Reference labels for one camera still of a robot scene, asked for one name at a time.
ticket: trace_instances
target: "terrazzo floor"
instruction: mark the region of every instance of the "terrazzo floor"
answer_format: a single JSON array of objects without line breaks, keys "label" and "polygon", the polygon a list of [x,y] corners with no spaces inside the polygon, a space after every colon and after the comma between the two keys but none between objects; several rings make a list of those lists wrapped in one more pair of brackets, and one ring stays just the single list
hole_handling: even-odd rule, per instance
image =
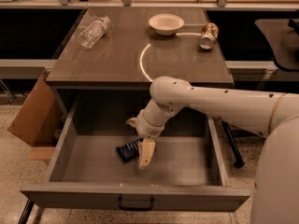
[{"label": "terrazzo floor", "polygon": [[[6,105],[6,96],[0,96],[0,223],[18,223],[27,199],[19,189],[26,183],[39,183],[44,179],[47,161],[28,161],[30,147],[7,131],[21,109],[24,98],[17,98]],[[245,165],[235,168],[235,158],[227,138],[218,123],[222,154],[229,176],[229,183],[236,189],[249,189],[252,193],[259,154],[263,147],[260,137],[236,138]],[[252,199],[249,198],[234,213],[203,212],[125,212],[74,209],[42,209],[36,205],[27,223],[204,223],[249,224]]]}]

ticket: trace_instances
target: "white bowl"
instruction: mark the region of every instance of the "white bowl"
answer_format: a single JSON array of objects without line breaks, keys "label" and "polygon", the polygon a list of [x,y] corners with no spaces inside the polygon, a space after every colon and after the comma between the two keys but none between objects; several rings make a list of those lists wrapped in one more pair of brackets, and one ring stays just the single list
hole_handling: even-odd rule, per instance
[{"label": "white bowl", "polygon": [[159,14],[149,19],[149,25],[160,35],[173,35],[184,25],[184,20],[172,14]]}]

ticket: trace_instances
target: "black panel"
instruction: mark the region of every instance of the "black panel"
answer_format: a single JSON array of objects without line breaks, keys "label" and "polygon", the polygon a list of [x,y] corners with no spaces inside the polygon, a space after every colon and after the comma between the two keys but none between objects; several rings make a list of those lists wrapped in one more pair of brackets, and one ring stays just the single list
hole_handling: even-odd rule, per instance
[{"label": "black panel", "polygon": [[81,12],[81,9],[0,9],[0,59],[57,56],[56,50]]},{"label": "black panel", "polygon": [[219,43],[227,61],[271,61],[272,52],[254,22],[258,19],[288,19],[291,12],[212,11],[209,20],[219,27]]}]

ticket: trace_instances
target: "clear plastic bottle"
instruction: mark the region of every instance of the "clear plastic bottle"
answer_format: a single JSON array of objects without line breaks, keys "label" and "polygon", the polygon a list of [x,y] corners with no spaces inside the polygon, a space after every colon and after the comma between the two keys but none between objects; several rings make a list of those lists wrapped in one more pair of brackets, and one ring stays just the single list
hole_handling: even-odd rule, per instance
[{"label": "clear plastic bottle", "polygon": [[78,35],[78,42],[85,48],[92,48],[94,44],[107,32],[110,24],[108,17],[97,18]]}]

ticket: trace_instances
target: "brown cardboard box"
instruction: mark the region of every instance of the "brown cardboard box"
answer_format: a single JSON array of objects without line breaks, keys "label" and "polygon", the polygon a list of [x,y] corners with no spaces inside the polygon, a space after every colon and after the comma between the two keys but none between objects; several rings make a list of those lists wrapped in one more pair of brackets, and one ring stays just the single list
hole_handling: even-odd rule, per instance
[{"label": "brown cardboard box", "polygon": [[51,147],[62,111],[41,76],[8,130],[32,147]]}]

